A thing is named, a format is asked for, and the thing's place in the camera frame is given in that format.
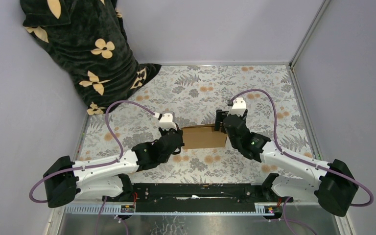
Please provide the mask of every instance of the lavender wall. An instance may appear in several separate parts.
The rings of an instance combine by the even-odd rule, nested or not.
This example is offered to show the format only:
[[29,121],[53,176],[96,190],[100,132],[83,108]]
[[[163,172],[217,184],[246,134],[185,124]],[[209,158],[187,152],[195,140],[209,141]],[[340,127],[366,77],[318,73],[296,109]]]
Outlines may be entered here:
[[[324,157],[345,161],[376,197],[376,1],[332,1],[296,74]],[[367,200],[360,189],[354,201]],[[357,235],[376,234],[376,200],[350,216]]]
[[[74,154],[86,109],[68,75],[22,27],[18,0],[0,0],[0,235],[40,235],[50,209],[29,189]],[[36,197],[45,199],[44,188]]]
[[141,62],[290,61],[322,0],[118,0]]

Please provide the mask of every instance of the yellow flower pattern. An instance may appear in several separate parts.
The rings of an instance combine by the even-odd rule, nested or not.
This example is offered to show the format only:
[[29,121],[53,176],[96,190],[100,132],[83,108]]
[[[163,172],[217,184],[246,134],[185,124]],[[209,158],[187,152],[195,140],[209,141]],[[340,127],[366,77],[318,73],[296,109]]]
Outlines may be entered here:
[[51,13],[59,19],[61,16],[61,3],[60,0],[47,0],[47,4]]
[[112,50],[115,49],[115,45],[112,42],[104,41],[103,39],[99,38],[95,42],[96,49],[91,50],[94,55],[103,56],[105,59],[110,59],[113,56]]
[[32,27],[25,27],[25,29],[28,31],[28,33],[35,33],[35,36],[37,36],[37,38],[43,40],[44,42],[48,43],[48,34],[45,30],[43,30],[43,28],[41,27],[36,27],[36,28],[32,28]]
[[136,79],[133,83],[133,86],[130,89],[135,89],[138,87],[143,86],[143,82],[146,80],[146,68],[143,70],[136,72]]
[[91,86],[93,85],[93,88],[100,94],[100,95],[103,95],[104,93],[104,87],[103,87],[103,83],[106,83],[108,81],[111,81],[111,80],[104,80],[104,81],[101,81],[100,82],[100,79],[98,78],[98,76],[96,76],[94,73],[90,72],[90,71],[87,71],[87,76],[89,77],[89,80],[90,81],[81,81],[79,83],[79,85],[83,86],[83,87],[88,87],[88,86]]
[[122,18],[122,13],[119,11],[119,8],[116,7],[115,10],[116,10],[117,17]]
[[98,107],[96,104],[94,104],[92,102],[92,104],[90,105],[90,108],[87,110],[87,113],[89,115],[103,114],[103,110],[102,109],[106,109],[106,108],[104,108],[104,107]]

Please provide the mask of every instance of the black blanket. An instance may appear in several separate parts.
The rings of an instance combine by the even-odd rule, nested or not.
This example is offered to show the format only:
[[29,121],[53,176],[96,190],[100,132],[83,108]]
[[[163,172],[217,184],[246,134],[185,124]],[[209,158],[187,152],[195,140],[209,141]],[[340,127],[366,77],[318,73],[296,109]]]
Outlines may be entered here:
[[127,43],[117,0],[21,0],[23,26],[71,76],[88,106],[102,114],[158,74],[161,65],[138,64]]

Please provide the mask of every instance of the brown cardboard box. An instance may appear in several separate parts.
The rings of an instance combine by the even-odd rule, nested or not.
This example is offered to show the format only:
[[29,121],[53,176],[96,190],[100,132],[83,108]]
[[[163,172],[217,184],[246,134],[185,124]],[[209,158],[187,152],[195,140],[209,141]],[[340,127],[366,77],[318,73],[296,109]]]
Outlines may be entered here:
[[185,146],[183,149],[222,148],[226,146],[227,134],[214,131],[214,124],[182,128]]

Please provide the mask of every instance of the floral patterned surface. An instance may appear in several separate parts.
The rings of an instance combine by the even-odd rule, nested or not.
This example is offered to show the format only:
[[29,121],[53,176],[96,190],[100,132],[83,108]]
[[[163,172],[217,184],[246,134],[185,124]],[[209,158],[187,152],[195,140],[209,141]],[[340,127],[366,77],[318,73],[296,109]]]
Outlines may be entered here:
[[[182,127],[214,123],[215,110],[227,110],[227,99],[252,88],[272,95],[278,114],[278,136],[282,146],[312,157],[303,119],[295,100],[286,66],[164,66],[158,76],[129,100],[154,112],[174,111]],[[268,98],[248,93],[247,126],[273,138],[273,111]],[[115,135],[126,150],[160,137],[158,121],[146,111],[123,104],[110,115]],[[90,117],[80,160],[98,159],[119,153],[107,130],[104,115]],[[231,146],[183,150],[155,169],[129,174],[133,183],[262,183],[270,172],[291,177],[275,165],[244,158]]]

